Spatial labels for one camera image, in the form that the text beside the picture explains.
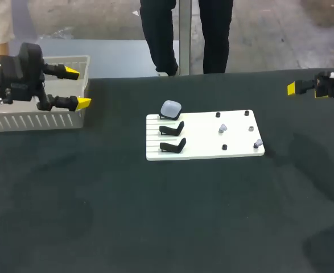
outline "dark tablecloth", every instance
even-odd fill
[[[316,70],[90,81],[81,130],[0,134],[0,272],[334,272],[334,99]],[[252,109],[262,157],[148,162],[146,115]]]

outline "concrete floor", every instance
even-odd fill
[[[139,0],[28,0],[38,35],[67,28],[74,39],[144,39]],[[204,39],[192,7],[192,73],[202,73]],[[174,11],[178,39],[178,10]],[[334,67],[334,0],[235,0],[228,72]]]

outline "screw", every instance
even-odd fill
[[[254,149],[259,148],[259,146],[263,145],[263,141],[261,139],[258,139],[257,142],[254,143]]]
[[[218,132],[220,133],[220,134],[222,134],[224,131],[226,131],[228,128],[226,127],[226,125],[224,125],[224,124],[221,124],[221,127],[220,127],[220,129],[218,130]]]

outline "metal pole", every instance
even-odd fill
[[[179,0],[179,67],[181,75],[189,75],[191,67],[191,19],[192,0]]]

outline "shoe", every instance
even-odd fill
[[[179,76],[179,74],[180,74],[180,71],[179,71],[179,67],[178,67],[176,75],[171,76],[171,77]],[[158,72],[158,77],[169,77],[169,75],[166,72]]]

